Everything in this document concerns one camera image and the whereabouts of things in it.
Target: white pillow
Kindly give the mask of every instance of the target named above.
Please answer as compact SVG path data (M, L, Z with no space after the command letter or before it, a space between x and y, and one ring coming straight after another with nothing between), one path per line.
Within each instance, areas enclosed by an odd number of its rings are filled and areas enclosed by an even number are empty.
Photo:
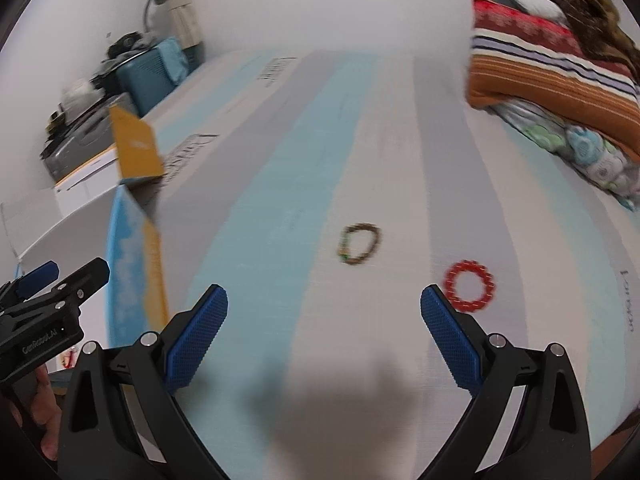
M551 0L516 0L521 6L527 9L529 14L539 16L559 25L567 25L566 16L562 9Z

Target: striped bed sheet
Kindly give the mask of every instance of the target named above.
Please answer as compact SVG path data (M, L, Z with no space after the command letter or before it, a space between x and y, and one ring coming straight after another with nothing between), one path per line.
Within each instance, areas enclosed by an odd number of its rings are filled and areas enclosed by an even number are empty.
M495 277L474 314L485 331L567 348L593 447L638 405L638 217L470 108L460 67L233 52L146 120L166 157L156 222L170 309L210 283L228 291L227 320L178 401L231 478L416 478L469 401L420 292L465 259ZM382 243L348 266L340 233L358 222Z

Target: folded blanket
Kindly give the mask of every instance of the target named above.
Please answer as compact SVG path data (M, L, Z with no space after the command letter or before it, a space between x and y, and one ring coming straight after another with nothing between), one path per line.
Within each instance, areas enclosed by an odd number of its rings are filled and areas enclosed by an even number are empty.
M541 148L564 158L592 184L615 195L624 207L635 211L640 206L640 164L598 132L567 123L521 99L489 110Z
M639 89L628 67L589 60L570 30L474 0L467 100L485 108L519 97L599 131L640 162Z
M640 75L640 52L620 28L620 14L611 0L551 0L567 18L585 56L624 63L635 80Z

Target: blue textured pad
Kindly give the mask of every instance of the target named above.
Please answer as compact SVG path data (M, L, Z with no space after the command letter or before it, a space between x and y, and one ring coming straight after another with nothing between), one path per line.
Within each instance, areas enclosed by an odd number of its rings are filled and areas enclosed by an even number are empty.
M432 288L422 292L420 312L456 384L474 396L482 386L480 357Z
M219 286L191 318L166 357L164 387L173 395L188 386L215 338L227 311L226 291Z
M25 274L18 283L16 293L20 298L28 300L31 296L35 296L46 286L55 282L60 275L60 270L55 262L47 262L32 270L29 274Z

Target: bracelet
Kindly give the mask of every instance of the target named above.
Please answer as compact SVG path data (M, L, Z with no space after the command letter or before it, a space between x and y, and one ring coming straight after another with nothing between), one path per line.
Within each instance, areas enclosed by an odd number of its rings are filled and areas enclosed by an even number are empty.
M369 245L369 248L360 254L360 256L351 257L349 254L349 235L358 231L369 231L373 233L373 240ZM359 265L368 260L376 252L376 249L380 245L382 234L380 229L373 224L355 224L345 227L342 231L342 238L340 240L340 246L338 247L338 256L349 265Z
M484 284L484 294L479 300L463 301L454 289L454 282L462 272L472 272ZM475 260L462 260L455 265L449 267L444 280L445 296L450 301L451 306L460 312L475 312L487 306L494 298L495 282L494 276Z

